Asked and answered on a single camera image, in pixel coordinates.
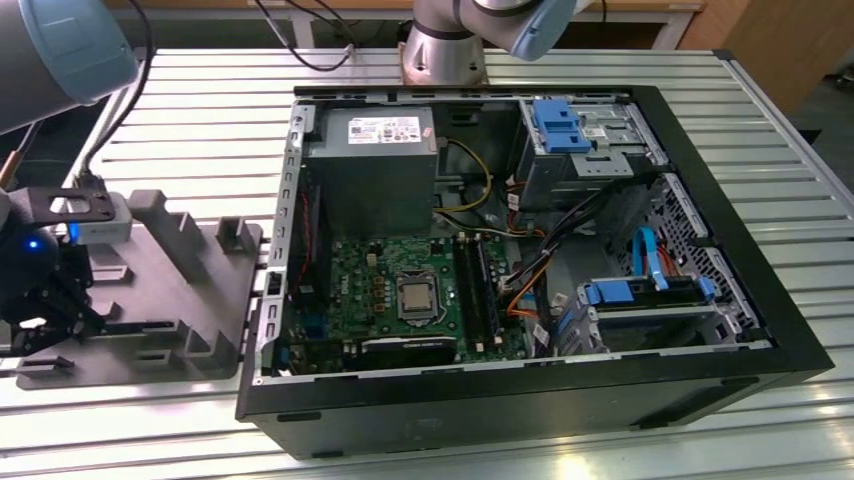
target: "wooden furniture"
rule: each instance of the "wooden furniture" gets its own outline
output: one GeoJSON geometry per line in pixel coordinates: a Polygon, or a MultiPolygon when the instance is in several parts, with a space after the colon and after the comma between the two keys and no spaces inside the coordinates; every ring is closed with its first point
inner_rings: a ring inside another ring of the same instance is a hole
{"type": "Polygon", "coordinates": [[[852,0],[716,0],[680,44],[689,50],[732,50],[788,113],[795,113],[852,46],[852,0]]]}
{"type": "MultiPolygon", "coordinates": [[[[296,0],[298,4],[318,8],[312,0],[296,0]]],[[[134,18],[126,0],[106,0],[119,18],[134,18]]],[[[408,20],[413,18],[413,0],[328,0],[346,19],[408,20]]],[[[153,19],[255,19],[253,0],[143,0],[153,19]]],[[[301,48],[316,48],[312,15],[289,7],[285,0],[265,0],[277,18],[289,19],[294,25],[297,44],[301,48]]],[[[692,17],[702,11],[706,0],[608,0],[609,23],[661,25],[649,45],[637,48],[674,50],[685,34],[692,17]]],[[[596,0],[573,22],[602,21],[602,0],[596,0]]]]}

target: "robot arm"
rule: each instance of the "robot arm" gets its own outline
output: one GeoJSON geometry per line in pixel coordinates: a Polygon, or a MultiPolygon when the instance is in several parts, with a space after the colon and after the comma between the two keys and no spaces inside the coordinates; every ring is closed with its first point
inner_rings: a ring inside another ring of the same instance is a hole
{"type": "Polygon", "coordinates": [[[134,50],[102,0],[0,0],[0,135],[137,79],[134,50]]]}
{"type": "Polygon", "coordinates": [[[576,0],[417,0],[404,56],[408,83],[481,83],[482,38],[514,57],[537,60],[561,38],[576,7],[576,0]]]}

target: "blue plastic latch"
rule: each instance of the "blue plastic latch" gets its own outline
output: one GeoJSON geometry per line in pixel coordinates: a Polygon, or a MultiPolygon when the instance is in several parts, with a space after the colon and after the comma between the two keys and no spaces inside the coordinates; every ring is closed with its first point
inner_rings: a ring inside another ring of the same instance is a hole
{"type": "Polygon", "coordinates": [[[534,100],[534,121],[549,153],[588,153],[593,148],[580,130],[581,119],[566,100],[534,100]]]}
{"type": "Polygon", "coordinates": [[[71,243],[77,244],[78,240],[81,240],[81,224],[79,223],[69,224],[69,236],[71,237],[71,243]]]}
{"type": "Polygon", "coordinates": [[[658,261],[658,245],[656,243],[656,232],[650,227],[641,227],[636,232],[636,236],[632,242],[632,263],[633,271],[637,277],[644,275],[644,257],[646,257],[648,264],[650,265],[649,276],[656,280],[656,286],[660,290],[668,290],[668,280],[665,279],[665,273],[662,270],[662,264],[658,261]],[[641,253],[641,246],[644,245],[645,253],[641,253]]]}
{"type": "Polygon", "coordinates": [[[605,300],[605,303],[625,303],[636,300],[636,297],[632,294],[632,288],[629,288],[629,282],[625,280],[597,282],[594,285],[602,294],[602,300],[605,300]]]}
{"type": "Polygon", "coordinates": [[[585,293],[588,293],[588,304],[600,305],[602,303],[602,295],[600,295],[600,289],[596,284],[585,287],[585,293]]]}
{"type": "Polygon", "coordinates": [[[558,335],[564,333],[564,330],[566,330],[566,327],[570,326],[572,321],[573,321],[573,310],[566,312],[566,315],[564,316],[564,320],[561,320],[561,325],[558,325],[558,335]]]}
{"type": "Polygon", "coordinates": [[[708,302],[712,302],[716,299],[716,282],[709,277],[700,277],[697,284],[704,292],[704,298],[708,302]]]}

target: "metal frame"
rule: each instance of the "metal frame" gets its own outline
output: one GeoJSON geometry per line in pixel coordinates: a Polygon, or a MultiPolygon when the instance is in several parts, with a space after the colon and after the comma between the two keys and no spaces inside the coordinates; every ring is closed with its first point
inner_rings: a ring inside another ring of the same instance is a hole
{"type": "MultiPolygon", "coordinates": [[[[324,62],[337,52],[309,56],[324,62]]],[[[167,208],[190,211],[201,223],[227,211],[258,219],[270,231],[294,86],[310,80],[386,85],[400,81],[397,59],[397,50],[370,50],[353,66],[317,75],[282,50],[161,50],[138,111],[117,135],[123,143],[107,146],[95,171],[118,191],[170,193],[181,187],[183,197],[167,208]]],[[[15,388],[18,360],[7,359],[0,363],[0,428],[14,433],[0,438],[0,471],[63,480],[226,475],[392,480],[417,474],[849,478],[854,210],[836,200],[847,195],[837,183],[817,180],[816,153],[789,146],[797,141],[789,122],[767,113],[771,102],[755,95],[729,63],[708,51],[556,51],[532,64],[488,52],[494,84],[620,81],[662,89],[829,349],[835,370],[801,386],[755,395],[685,427],[301,462],[253,425],[234,420],[237,378],[65,389],[58,395],[15,388]],[[816,191],[827,192],[821,201],[812,200],[816,191]]],[[[259,264],[269,255],[265,244],[259,264]]],[[[259,277],[254,289],[263,287],[259,277]]]]}

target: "black cable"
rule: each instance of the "black cable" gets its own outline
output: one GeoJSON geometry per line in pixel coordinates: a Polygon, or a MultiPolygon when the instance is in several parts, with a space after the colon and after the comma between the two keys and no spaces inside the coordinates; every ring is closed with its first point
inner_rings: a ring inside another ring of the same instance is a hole
{"type": "Polygon", "coordinates": [[[653,182],[660,175],[661,172],[656,170],[633,178],[614,180],[578,205],[576,205],[576,207],[573,207],[573,209],[570,209],[570,211],[564,215],[561,220],[558,220],[558,223],[546,235],[546,238],[544,238],[537,258],[529,265],[526,265],[525,268],[508,277],[505,284],[509,285],[517,282],[525,275],[542,266],[544,262],[549,260],[554,251],[561,246],[566,236],[597,216],[600,208],[608,202],[612,194],[620,193],[624,188],[653,182]]]}
{"type": "Polygon", "coordinates": [[[312,10],[310,8],[304,7],[300,3],[297,3],[294,0],[285,0],[287,2],[289,5],[291,5],[296,9],[298,9],[302,12],[306,12],[309,15],[312,15],[313,17],[316,17],[318,20],[321,20],[324,23],[326,23],[330,27],[333,27],[333,30],[337,30],[338,32],[341,32],[348,39],[350,40],[350,43],[353,43],[353,45],[358,48],[360,47],[360,40],[357,39],[356,35],[353,35],[353,30],[350,30],[350,28],[344,28],[341,24],[336,23],[333,20],[330,20],[329,18],[326,18],[324,15],[321,15],[318,12],[316,12],[314,10],[312,10]]]}
{"type": "Polygon", "coordinates": [[[258,6],[258,8],[261,9],[265,15],[265,19],[267,20],[267,25],[270,25],[273,33],[279,38],[279,42],[282,42],[282,46],[285,46],[285,48],[289,49],[289,51],[291,52],[291,55],[294,55],[294,58],[297,58],[300,63],[302,63],[306,67],[312,68],[316,72],[334,72],[336,70],[338,70],[341,66],[345,64],[345,62],[350,60],[350,57],[353,54],[353,50],[352,50],[353,45],[348,47],[345,56],[342,57],[341,61],[336,65],[332,65],[329,67],[313,65],[312,63],[309,63],[309,61],[304,58],[304,56],[297,52],[297,50],[291,46],[291,42],[289,42],[289,39],[286,38],[285,33],[282,33],[282,29],[279,29],[279,25],[273,19],[273,16],[267,11],[267,7],[265,7],[265,4],[261,2],[261,0],[255,0],[255,5],[258,6]]]}
{"type": "Polygon", "coordinates": [[[45,120],[39,120],[30,124],[30,128],[27,128],[27,132],[25,133],[25,138],[22,138],[22,143],[18,146],[18,154],[22,157],[27,156],[30,149],[33,148],[33,144],[37,141],[37,135],[39,134],[39,130],[42,129],[42,125],[45,125],[45,120]]]}
{"type": "Polygon", "coordinates": [[[127,120],[129,115],[131,115],[131,111],[137,107],[137,103],[139,102],[139,99],[143,96],[143,90],[146,90],[146,84],[149,83],[149,75],[151,73],[151,64],[154,63],[154,59],[155,59],[155,33],[154,33],[154,29],[151,28],[151,22],[149,21],[149,16],[146,15],[146,10],[143,10],[143,7],[139,4],[138,0],[127,0],[127,1],[131,4],[131,7],[134,7],[134,10],[137,10],[139,19],[143,22],[143,35],[146,37],[146,64],[143,65],[143,73],[142,73],[139,82],[137,83],[137,90],[134,91],[134,95],[131,96],[131,101],[125,107],[125,111],[119,114],[115,121],[113,122],[113,125],[110,125],[110,128],[107,129],[107,131],[98,138],[95,145],[93,145],[93,148],[90,149],[86,156],[83,157],[83,165],[81,167],[81,173],[89,174],[89,175],[91,175],[93,173],[91,166],[93,166],[93,159],[95,158],[95,155],[102,150],[102,148],[105,148],[105,145],[107,145],[107,142],[110,141],[113,136],[117,134],[119,127],[127,120]]]}
{"type": "Polygon", "coordinates": [[[354,46],[358,48],[360,47],[360,42],[357,41],[357,35],[353,33],[353,29],[350,28],[350,24],[345,21],[342,16],[338,14],[338,11],[333,7],[330,7],[330,5],[324,0],[316,0],[316,3],[318,5],[321,5],[324,8],[326,8],[328,11],[336,17],[336,19],[340,22],[342,22],[342,25],[345,26],[345,30],[348,31],[348,35],[350,36],[350,41],[354,43],[354,46]]]}

